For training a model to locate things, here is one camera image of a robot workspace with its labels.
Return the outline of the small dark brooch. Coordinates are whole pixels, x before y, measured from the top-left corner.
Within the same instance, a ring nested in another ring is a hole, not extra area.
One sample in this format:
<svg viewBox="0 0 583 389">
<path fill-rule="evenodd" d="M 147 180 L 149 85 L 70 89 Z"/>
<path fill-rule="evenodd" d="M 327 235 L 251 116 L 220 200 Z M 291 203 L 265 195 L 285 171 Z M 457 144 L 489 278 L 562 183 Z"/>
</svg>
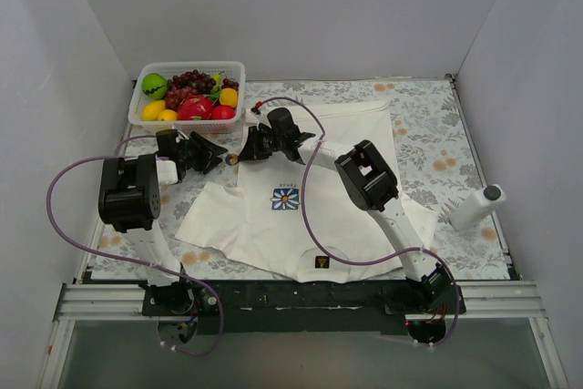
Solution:
<svg viewBox="0 0 583 389">
<path fill-rule="evenodd" d="M 225 162 L 228 166 L 236 166 L 239 162 L 238 156 L 234 155 L 234 154 L 229 154 L 226 158 L 225 158 Z"/>
</svg>

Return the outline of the white printed t-shirt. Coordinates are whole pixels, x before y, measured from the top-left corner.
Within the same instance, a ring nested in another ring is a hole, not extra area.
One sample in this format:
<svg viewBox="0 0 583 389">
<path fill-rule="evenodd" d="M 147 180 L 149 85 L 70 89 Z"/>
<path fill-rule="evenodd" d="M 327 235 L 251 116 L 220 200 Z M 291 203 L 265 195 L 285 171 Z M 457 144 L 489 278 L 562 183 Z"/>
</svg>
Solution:
<svg viewBox="0 0 583 389">
<path fill-rule="evenodd" d="M 353 147 L 368 139 L 391 168 L 397 165 L 390 109 L 386 102 L 292 106 L 301 131 L 321 131 L 325 138 Z M 268 159 L 238 165 L 238 182 L 229 189 L 208 183 L 194 201 L 177 231 L 186 243 L 221 251 L 228 259 L 279 273 L 297 282 L 356 282 L 403 269 L 398 258 L 368 267 L 331 261 L 315 246 L 302 221 L 300 186 L 304 166 L 276 152 Z M 400 194 L 407 217 L 429 249 L 436 216 Z M 355 207 L 337 174 L 312 166 L 307 190 L 308 218 L 318 241 L 333 254 L 350 261 L 370 261 L 395 252 L 375 221 Z"/>
</svg>

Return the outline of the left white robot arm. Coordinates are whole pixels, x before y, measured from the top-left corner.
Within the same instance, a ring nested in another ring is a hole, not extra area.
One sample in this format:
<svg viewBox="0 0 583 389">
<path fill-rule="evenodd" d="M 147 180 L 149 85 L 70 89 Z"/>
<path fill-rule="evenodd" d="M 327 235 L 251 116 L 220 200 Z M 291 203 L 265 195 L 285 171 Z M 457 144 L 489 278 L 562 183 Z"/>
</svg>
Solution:
<svg viewBox="0 0 583 389">
<path fill-rule="evenodd" d="M 158 150 L 133 159 L 103 163 L 98 195 L 100 219 L 133 244 L 146 263 L 147 290 L 157 306 L 176 316 L 195 308 L 189 281 L 180 277 L 181 262 L 172 254 L 159 225 L 159 188 L 179 184 L 189 170 L 208 174 L 228 150 L 196 132 L 164 129 L 156 133 Z"/>
</svg>

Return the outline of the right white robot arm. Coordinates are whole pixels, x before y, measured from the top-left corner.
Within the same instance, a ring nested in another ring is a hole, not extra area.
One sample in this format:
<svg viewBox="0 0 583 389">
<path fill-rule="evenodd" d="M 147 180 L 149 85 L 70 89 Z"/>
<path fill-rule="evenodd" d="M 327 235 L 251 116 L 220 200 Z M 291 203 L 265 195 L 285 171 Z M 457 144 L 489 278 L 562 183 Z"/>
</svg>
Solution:
<svg viewBox="0 0 583 389">
<path fill-rule="evenodd" d="M 317 116 L 308 110 L 321 134 L 303 132 L 287 107 L 276 107 L 267 113 L 261 101 L 251 108 L 258 118 L 249 128 L 248 139 L 238 161 L 262 161 L 275 152 L 304 166 L 300 186 L 302 221 L 315 246 L 331 261 L 351 267 L 368 267 L 398 258 L 405 274 L 405 298 L 399 303 L 414 307 L 422 313 L 438 308 L 459 313 L 461 292 L 446 262 L 428 250 L 406 215 L 398 189 L 398 178 L 372 141 L 365 139 L 353 147 L 334 143 L 325 138 L 326 131 Z M 395 252 L 370 261 L 350 261 L 337 256 L 321 244 L 308 218 L 306 190 L 312 166 L 337 174 L 348 198 L 359 210 L 366 212 L 379 226 Z"/>
</svg>

